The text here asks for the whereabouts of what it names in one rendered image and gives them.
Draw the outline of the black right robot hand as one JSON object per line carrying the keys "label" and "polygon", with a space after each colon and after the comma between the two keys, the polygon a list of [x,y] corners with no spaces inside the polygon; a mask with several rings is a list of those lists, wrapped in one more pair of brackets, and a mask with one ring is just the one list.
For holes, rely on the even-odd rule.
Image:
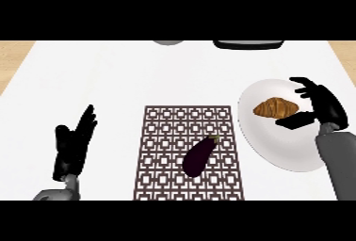
{"label": "black right robot hand", "polygon": [[290,80],[304,85],[304,88],[299,88],[296,93],[301,93],[302,99],[311,99],[314,111],[298,112],[290,117],[277,120],[275,124],[296,130],[320,121],[321,124],[335,123],[339,130],[346,129],[349,123],[345,108],[329,88],[318,85],[306,77],[292,77]]}

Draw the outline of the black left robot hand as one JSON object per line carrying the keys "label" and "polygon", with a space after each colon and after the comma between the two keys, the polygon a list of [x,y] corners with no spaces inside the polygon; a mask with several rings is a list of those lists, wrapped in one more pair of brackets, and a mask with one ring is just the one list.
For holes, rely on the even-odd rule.
{"label": "black left robot hand", "polygon": [[86,111],[75,130],[66,125],[57,127],[57,148],[58,156],[54,170],[54,180],[63,182],[66,176],[79,176],[83,172],[83,164],[88,153],[88,146],[98,125],[94,105],[88,106]]}

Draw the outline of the golden brown croissant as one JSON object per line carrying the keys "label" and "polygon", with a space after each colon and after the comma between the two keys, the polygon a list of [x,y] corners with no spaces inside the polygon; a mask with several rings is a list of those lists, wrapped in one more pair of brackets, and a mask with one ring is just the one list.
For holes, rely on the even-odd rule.
{"label": "golden brown croissant", "polygon": [[298,112],[299,105],[280,97],[273,97],[253,109],[255,115],[274,119],[286,119]]}

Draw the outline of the white plate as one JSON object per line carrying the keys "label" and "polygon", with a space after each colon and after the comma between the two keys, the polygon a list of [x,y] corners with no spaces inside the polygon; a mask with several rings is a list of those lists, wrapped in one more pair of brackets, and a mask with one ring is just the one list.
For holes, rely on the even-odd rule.
{"label": "white plate", "polygon": [[296,94],[298,88],[299,83],[280,79],[253,83],[241,95],[239,121],[246,140],[259,155],[280,168],[308,172],[324,166],[315,142],[320,122],[290,130],[275,124],[275,119],[253,114],[253,109],[273,97],[296,103],[301,111],[314,111],[311,101]]}

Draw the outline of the black appliance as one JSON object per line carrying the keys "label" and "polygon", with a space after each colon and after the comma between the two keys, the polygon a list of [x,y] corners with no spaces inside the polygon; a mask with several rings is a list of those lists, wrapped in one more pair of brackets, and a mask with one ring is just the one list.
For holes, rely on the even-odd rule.
{"label": "black appliance", "polygon": [[231,49],[231,50],[270,50],[270,49],[278,49],[283,46],[284,41],[222,41],[215,40],[215,45],[221,49]]}

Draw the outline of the dark purple eggplant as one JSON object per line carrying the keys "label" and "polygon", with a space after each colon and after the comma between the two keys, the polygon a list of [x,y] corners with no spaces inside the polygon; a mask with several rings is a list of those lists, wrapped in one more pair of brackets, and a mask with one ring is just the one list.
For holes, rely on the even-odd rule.
{"label": "dark purple eggplant", "polygon": [[219,136],[208,136],[203,141],[193,147],[184,157],[184,172],[193,178],[203,174],[209,157],[218,146],[219,138]]}

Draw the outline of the grey round object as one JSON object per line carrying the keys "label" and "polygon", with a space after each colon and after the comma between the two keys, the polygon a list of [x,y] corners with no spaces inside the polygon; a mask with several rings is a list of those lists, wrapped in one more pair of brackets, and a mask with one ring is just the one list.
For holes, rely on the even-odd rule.
{"label": "grey round object", "polygon": [[172,45],[178,45],[179,43],[182,43],[184,40],[154,40],[154,42],[160,45],[172,46]]}

